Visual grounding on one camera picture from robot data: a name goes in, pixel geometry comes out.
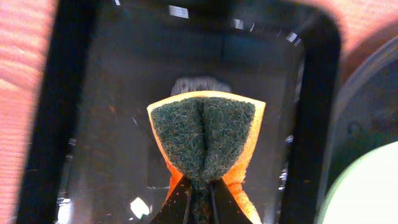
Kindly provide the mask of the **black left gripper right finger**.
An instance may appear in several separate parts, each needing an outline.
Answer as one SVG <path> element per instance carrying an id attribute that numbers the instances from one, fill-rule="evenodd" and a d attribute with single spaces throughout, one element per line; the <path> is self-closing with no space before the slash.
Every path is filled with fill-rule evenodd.
<path id="1" fill-rule="evenodd" d="M 240 209 L 223 179 L 210 184 L 212 224 L 252 224 Z"/>

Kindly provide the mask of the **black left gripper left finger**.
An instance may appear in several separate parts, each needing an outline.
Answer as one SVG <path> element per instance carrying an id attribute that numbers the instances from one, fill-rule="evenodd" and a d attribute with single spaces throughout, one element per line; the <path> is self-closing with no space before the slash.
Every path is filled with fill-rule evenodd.
<path id="1" fill-rule="evenodd" d="M 190 224 L 192 223 L 192 185 L 182 177 L 158 214 L 149 224 Z"/>

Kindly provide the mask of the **orange green sponge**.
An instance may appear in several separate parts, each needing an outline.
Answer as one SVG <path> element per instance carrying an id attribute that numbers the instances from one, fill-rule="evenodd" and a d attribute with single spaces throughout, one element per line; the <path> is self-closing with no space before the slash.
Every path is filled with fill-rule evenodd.
<path id="1" fill-rule="evenodd" d="M 209 223 L 208 186 L 222 180 L 237 203 L 235 213 L 251 223 L 260 216 L 243 190 L 266 103 L 223 91 L 191 91 L 147 107 L 150 125 L 167 168 L 170 190 L 182 178 L 193 187 L 193 221 Z"/>

